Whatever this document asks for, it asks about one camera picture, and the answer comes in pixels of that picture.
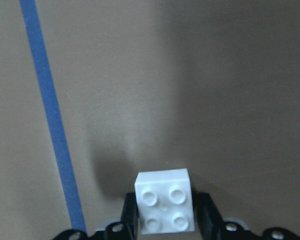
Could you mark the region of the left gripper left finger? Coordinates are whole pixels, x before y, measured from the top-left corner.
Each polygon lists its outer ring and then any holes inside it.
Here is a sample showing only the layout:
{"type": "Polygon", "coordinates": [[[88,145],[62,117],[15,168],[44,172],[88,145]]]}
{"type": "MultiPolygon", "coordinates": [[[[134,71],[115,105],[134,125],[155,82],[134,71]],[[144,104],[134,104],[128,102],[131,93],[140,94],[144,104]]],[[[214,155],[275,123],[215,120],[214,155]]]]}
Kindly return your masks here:
{"type": "Polygon", "coordinates": [[[135,192],[128,192],[125,195],[120,220],[130,228],[132,234],[131,239],[137,240],[139,228],[139,210],[135,192]]]}

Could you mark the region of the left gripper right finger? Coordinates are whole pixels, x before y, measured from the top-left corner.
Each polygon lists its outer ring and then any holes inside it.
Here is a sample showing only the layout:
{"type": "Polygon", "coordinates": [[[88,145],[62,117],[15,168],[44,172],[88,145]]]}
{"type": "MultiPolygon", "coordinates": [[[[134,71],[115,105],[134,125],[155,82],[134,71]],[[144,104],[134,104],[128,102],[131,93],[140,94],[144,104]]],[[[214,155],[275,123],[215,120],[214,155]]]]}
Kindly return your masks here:
{"type": "Polygon", "coordinates": [[[200,192],[195,197],[196,219],[202,240],[221,240],[223,218],[212,197],[200,192]]]}

